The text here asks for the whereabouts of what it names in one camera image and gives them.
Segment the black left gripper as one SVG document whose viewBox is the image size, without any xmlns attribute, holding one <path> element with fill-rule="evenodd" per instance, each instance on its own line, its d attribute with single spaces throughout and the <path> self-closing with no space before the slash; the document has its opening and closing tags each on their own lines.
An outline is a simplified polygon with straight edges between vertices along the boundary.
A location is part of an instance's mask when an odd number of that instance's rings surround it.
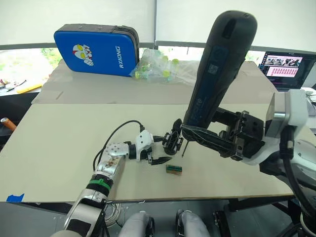
<svg viewBox="0 0 316 237">
<path fill-rule="evenodd" d="M 162 136 L 154 135 L 153 140 L 155 143 L 161 143 L 162 145 L 164 145 L 165 138 Z M 164 164 L 172 159 L 172 157 L 159 157 L 157 159 L 154 159 L 152 157 L 152 151 L 153 151 L 152 148 L 148 148 L 146 150 L 147 161 L 150 165 Z"/>
</svg>

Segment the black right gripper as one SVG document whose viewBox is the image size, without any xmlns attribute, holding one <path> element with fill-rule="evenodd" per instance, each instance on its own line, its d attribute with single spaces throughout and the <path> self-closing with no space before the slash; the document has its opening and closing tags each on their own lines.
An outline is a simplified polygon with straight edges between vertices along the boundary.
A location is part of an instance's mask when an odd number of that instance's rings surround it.
<svg viewBox="0 0 316 237">
<path fill-rule="evenodd" d="M 223 158 L 250 159 L 265 144 L 263 141 L 264 122 L 247 111 L 231 112 L 217 108 L 212 122 L 227 125 L 219 134 L 206 128 L 181 125 L 182 135 L 187 140 L 182 157 L 189 142 L 217 151 Z"/>
</svg>

